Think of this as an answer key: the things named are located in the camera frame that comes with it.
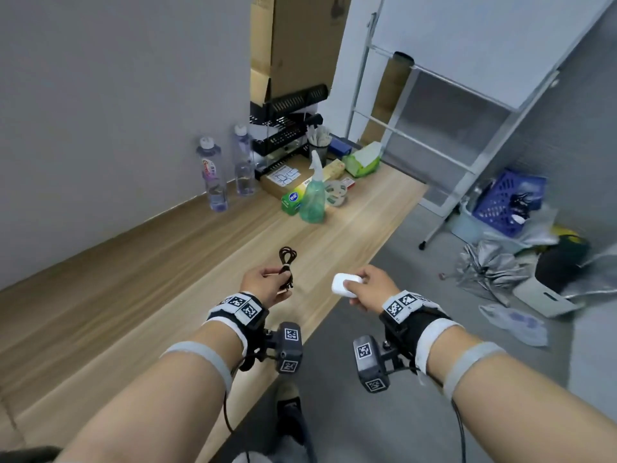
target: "leg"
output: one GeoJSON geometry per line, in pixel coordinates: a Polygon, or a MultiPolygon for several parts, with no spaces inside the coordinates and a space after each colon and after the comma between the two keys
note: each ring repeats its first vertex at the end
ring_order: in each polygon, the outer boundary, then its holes
{"type": "Polygon", "coordinates": [[[302,416],[300,393],[292,381],[285,381],[276,394],[276,432],[280,439],[270,454],[273,463],[316,463],[309,430],[302,416]]]}

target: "blue plastic crate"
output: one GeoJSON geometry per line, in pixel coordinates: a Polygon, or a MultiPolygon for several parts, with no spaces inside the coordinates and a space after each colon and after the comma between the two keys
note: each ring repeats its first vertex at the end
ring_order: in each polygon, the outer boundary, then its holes
{"type": "Polygon", "coordinates": [[[514,214],[510,207],[512,196],[520,193],[529,194],[531,200],[529,209],[537,210],[542,205],[545,186],[545,177],[520,174],[506,169],[482,201],[478,203],[472,214],[508,237],[514,237],[523,230],[524,224],[512,218],[514,214]]]}

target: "spray bottle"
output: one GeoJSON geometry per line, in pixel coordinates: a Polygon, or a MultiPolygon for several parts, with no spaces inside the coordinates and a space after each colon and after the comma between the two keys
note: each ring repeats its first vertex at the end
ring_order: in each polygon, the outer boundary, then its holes
{"type": "Polygon", "coordinates": [[[304,191],[300,206],[300,217],[308,223],[320,223],[323,222],[326,212],[326,186],[323,182],[323,168],[317,151],[313,149],[311,155],[313,161],[310,168],[315,173],[304,191]]]}

